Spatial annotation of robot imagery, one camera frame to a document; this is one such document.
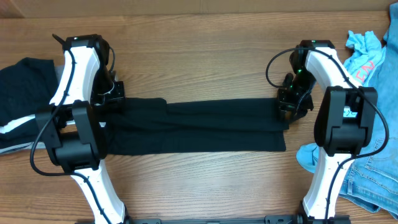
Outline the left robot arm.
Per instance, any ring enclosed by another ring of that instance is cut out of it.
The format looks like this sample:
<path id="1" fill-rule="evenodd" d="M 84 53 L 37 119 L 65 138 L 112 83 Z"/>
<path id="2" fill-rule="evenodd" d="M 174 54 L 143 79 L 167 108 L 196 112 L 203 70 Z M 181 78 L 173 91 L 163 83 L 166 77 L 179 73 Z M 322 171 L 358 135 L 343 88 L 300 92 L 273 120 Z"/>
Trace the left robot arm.
<path id="1" fill-rule="evenodd" d="M 101 35 L 54 35 L 65 59 L 62 77 L 49 105 L 35 114 L 39 133 L 30 151 L 31 168 L 39 141 L 62 176 L 81 188 L 94 215 L 94 223 L 130 223 L 106 170 L 108 147 L 97 112 L 114 110 L 125 100 L 124 85 L 114 71 L 116 55 Z"/>

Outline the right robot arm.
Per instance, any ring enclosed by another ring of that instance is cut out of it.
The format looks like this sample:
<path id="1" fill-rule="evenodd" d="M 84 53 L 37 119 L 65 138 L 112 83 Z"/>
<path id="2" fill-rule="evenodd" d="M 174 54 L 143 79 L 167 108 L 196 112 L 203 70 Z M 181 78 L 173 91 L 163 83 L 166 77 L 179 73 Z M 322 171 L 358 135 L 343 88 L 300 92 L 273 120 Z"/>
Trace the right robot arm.
<path id="1" fill-rule="evenodd" d="M 377 92 L 348 79 L 329 40 L 303 40 L 290 50 L 293 72 L 277 92 L 279 117 L 296 121 L 313 109 L 311 92 L 320 85 L 324 97 L 314 125 L 319 147 L 311 186 L 298 214 L 267 217 L 277 223 L 349 223 L 335 206 L 350 165 L 371 140 Z"/>

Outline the black t-shirt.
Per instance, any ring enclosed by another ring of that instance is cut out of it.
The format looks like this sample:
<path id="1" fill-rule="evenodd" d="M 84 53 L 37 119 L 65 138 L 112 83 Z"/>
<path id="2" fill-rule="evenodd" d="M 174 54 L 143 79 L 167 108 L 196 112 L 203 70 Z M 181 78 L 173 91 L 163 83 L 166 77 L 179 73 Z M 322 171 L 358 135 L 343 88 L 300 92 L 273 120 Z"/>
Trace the black t-shirt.
<path id="1" fill-rule="evenodd" d="M 115 155 L 286 150 L 286 121 L 273 98 L 168 103 L 128 98 L 101 114 L 108 152 Z"/>

